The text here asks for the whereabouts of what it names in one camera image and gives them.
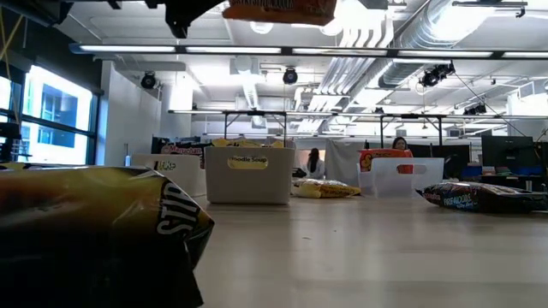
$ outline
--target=ceiling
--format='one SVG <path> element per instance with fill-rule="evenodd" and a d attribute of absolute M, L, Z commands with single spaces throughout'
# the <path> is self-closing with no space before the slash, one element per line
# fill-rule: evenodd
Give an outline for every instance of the ceiling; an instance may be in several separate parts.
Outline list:
<path fill-rule="evenodd" d="M 357 0 L 339 0 L 349 2 Z M 401 27 L 404 21 L 420 7 L 425 0 L 407 0 L 407 7 L 393 14 L 394 28 Z M 477 30 L 472 32 L 455 48 L 461 49 L 536 49 L 548 48 L 548 1 L 528 0 L 527 13 L 515 18 L 517 9 L 497 9 Z M 164 6 L 148 9 L 143 3 L 124 3 L 122 10 L 113 10 L 107 3 L 76 3 L 69 18 L 59 29 L 77 42 L 86 44 L 237 44 L 237 45 L 287 45 L 287 46 L 334 46 L 341 42 L 342 34 L 324 35 L 318 28 L 292 27 L 276 24 L 267 34 L 258 34 L 246 21 L 227 21 L 221 16 L 223 8 L 217 7 L 195 20 L 188 30 L 187 39 L 173 38 L 164 23 Z M 115 56 L 117 68 L 125 75 L 139 79 L 143 75 L 140 66 L 157 62 L 184 62 L 200 83 L 194 93 L 194 100 L 200 107 L 214 106 L 215 102 L 234 102 L 236 96 L 243 95 L 241 83 L 229 75 L 229 61 L 232 56 Z M 296 86 L 285 86 L 282 75 L 286 66 L 296 67 L 300 82 L 318 84 L 328 71 L 330 58 L 316 57 L 274 57 L 259 58 L 267 69 L 264 82 L 256 85 L 259 97 L 293 98 Z M 548 76 L 546 62 L 508 61 L 455 61 L 456 72 L 475 93 L 495 93 L 488 102 L 498 111 L 505 110 L 506 94 L 515 86 L 531 78 Z M 174 82 L 176 72 L 158 72 L 164 83 Z M 449 77 L 438 86 L 429 89 L 424 95 L 416 91 L 416 78 L 400 86 L 401 91 L 391 93 L 387 98 L 387 109 L 397 112 L 418 111 L 428 106 L 437 112 L 450 110 L 454 104 L 475 97 L 461 80 Z"/>

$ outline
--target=desk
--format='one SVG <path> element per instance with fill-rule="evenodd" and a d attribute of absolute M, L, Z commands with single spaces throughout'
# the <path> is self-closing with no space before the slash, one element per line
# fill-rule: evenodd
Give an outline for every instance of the desk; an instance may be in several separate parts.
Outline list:
<path fill-rule="evenodd" d="M 485 184 L 513 187 L 534 192 L 544 191 L 542 184 L 544 177 L 541 175 L 482 175 L 480 182 Z"/>

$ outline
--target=person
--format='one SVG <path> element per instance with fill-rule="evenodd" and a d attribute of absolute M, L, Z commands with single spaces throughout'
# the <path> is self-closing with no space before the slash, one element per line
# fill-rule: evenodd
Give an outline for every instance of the person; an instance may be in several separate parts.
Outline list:
<path fill-rule="evenodd" d="M 403 137 L 397 137 L 392 143 L 392 149 L 405 151 L 408 149 L 408 142 Z"/>
<path fill-rule="evenodd" d="M 323 180 L 325 173 L 325 164 L 319 159 L 319 151 L 316 148 L 310 150 L 308 154 L 307 165 L 304 166 L 305 172 L 307 172 L 308 179 Z"/>

